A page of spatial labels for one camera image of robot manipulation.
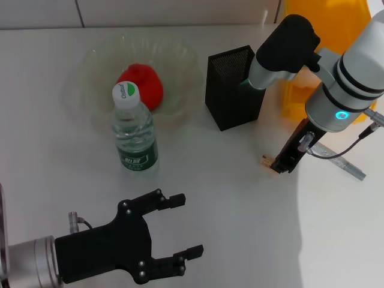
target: white bottle cap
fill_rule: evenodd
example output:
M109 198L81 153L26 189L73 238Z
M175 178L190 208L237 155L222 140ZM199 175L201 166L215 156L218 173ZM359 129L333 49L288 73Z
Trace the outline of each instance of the white bottle cap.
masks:
M112 89L112 97L117 108L130 109L140 103L140 93L133 82L119 82Z

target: plastic bottle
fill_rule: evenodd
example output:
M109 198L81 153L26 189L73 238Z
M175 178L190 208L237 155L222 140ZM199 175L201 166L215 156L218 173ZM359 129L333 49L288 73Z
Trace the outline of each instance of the plastic bottle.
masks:
M141 102L136 84L123 81L112 90L115 112L112 131L121 163L133 171L143 171L156 163L158 152L152 114Z

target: red object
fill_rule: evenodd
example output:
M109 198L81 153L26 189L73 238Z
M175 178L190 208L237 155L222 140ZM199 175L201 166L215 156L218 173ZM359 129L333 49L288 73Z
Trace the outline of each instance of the red object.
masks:
M118 81L130 81L139 87L140 99L150 110L155 110L163 99L163 85L155 70L148 65L132 64L119 77Z

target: tabletop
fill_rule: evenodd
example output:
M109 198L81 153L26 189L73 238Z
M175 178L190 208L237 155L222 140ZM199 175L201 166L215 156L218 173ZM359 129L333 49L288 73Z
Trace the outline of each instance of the tabletop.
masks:
M275 25L153 28L183 38L204 75L208 56L250 45ZM378 287L384 282L384 202L377 131L346 154L368 176L362 182L306 155L291 173L262 167L295 124L280 117L279 87L267 90L259 119L224 132L203 103L172 125L155 120L159 164L132 175L113 137L81 121L71 105L76 70L106 37L140 28L0 31L0 182L10 245L69 233L70 211L93 226L107 224L123 199L161 188L184 193L185 206L145 217L152 255L167 257L203 244L183 277L146 287ZM379 101L377 109L384 111ZM348 147L369 124L328 133L322 143ZM136 287L113 271L68 287Z

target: black mesh pen holder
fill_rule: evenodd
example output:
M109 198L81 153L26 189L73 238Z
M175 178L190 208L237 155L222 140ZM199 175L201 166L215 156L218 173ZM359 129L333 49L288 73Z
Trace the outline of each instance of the black mesh pen holder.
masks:
M253 58L249 45L208 58L205 104L221 131L259 117L265 90L241 85Z

